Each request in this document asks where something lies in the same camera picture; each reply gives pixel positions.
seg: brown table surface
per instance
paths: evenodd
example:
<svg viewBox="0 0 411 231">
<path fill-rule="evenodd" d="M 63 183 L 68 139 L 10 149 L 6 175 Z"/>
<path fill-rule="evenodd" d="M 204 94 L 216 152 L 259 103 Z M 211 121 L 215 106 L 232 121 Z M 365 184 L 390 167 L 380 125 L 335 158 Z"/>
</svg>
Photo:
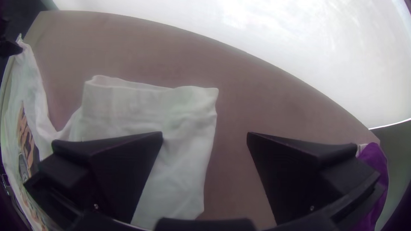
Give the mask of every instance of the brown table surface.
<svg viewBox="0 0 411 231">
<path fill-rule="evenodd" d="M 36 56 L 57 130 L 80 106 L 83 83 L 97 74 L 220 90 L 205 210 L 198 219 L 248 217 L 258 228 L 275 225 L 246 145 L 248 131 L 327 144 L 379 142 L 350 113 L 298 78 L 168 25 L 105 13 L 42 12 L 25 42 Z"/>
</svg>

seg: folded white cloth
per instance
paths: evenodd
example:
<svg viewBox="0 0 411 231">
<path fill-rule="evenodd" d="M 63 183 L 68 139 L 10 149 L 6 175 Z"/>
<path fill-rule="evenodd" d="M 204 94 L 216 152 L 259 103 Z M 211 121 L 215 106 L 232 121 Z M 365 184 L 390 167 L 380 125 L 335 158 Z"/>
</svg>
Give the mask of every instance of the folded white cloth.
<svg viewBox="0 0 411 231">
<path fill-rule="evenodd" d="M 162 217 L 195 219 L 202 213 L 218 89 L 195 86 L 170 89 L 94 76 L 84 84 L 81 107 L 63 130 L 57 132 L 48 117 L 46 95 L 33 52 L 21 38 L 18 43 L 24 51 L 15 57 L 12 67 L 9 105 L 1 127 L 1 149 L 12 188 L 34 230 L 52 222 L 26 195 L 20 176 L 19 156 L 23 157 L 20 150 L 29 150 L 24 157 L 29 165 L 25 171 L 30 177 L 38 162 L 51 155 L 54 139 L 87 141 L 161 131 L 164 143 L 131 224 L 153 229 Z M 22 136 L 16 128 L 29 135 Z"/>
<path fill-rule="evenodd" d="M 170 89 L 101 75 L 85 83 L 70 141 L 163 132 L 132 225 L 151 229 L 162 217 L 195 219 L 202 213 L 217 95 L 216 88 Z"/>
</svg>

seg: printed graphic on shirt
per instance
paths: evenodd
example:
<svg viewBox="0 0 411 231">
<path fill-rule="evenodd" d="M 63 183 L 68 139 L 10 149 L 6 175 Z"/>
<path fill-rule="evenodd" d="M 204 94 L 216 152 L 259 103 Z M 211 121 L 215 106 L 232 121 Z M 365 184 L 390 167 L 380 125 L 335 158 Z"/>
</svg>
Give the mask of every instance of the printed graphic on shirt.
<svg viewBox="0 0 411 231">
<path fill-rule="evenodd" d="M 17 120 L 17 138 L 20 150 L 18 156 L 18 171 L 21 177 L 20 194 L 23 198 L 24 205 L 29 208 L 32 219 L 41 226 L 42 231 L 59 230 L 54 222 L 52 222 L 48 216 L 44 215 L 44 212 L 42 212 L 31 197 L 27 195 L 28 193 L 23 186 L 23 183 L 38 171 L 38 164 L 40 162 L 39 149 L 34 143 L 32 132 L 27 124 L 23 103 L 21 104 Z"/>
</svg>

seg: gray wall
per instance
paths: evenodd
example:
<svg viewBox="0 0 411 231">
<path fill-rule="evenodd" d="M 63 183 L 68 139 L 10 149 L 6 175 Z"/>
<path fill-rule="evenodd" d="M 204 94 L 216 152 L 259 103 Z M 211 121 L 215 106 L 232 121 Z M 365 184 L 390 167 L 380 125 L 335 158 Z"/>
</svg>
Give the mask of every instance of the gray wall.
<svg viewBox="0 0 411 231">
<path fill-rule="evenodd" d="M 381 141 L 390 178 L 387 201 L 375 227 L 379 231 L 397 207 L 411 179 L 411 121 L 371 131 Z"/>
</svg>

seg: black triangular bracket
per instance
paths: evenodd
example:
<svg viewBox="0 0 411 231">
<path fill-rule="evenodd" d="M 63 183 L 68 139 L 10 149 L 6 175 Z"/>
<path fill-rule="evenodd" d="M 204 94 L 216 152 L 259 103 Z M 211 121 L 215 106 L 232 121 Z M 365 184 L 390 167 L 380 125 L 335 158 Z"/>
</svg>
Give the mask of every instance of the black triangular bracket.
<svg viewBox="0 0 411 231">
<path fill-rule="evenodd" d="M 306 224 L 308 220 L 301 219 L 325 214 L 329 220 L 324 224 L 351 227 L 378 199 L 371 195 L 382 193 L 376 187 L 380 174 L 355 157 L 356 144 L 326 145 L 248 133 L 247 145 L 278 225 Z M 354 213 L 360 207 L 361 212 Z"/>
<path fill-rule="evenodd" d="M 129 223 L 163 143 L 161 132 L 86 142 L 54 140 L 24 186 L 62 228 L 85 211 Z"/>
</svg>

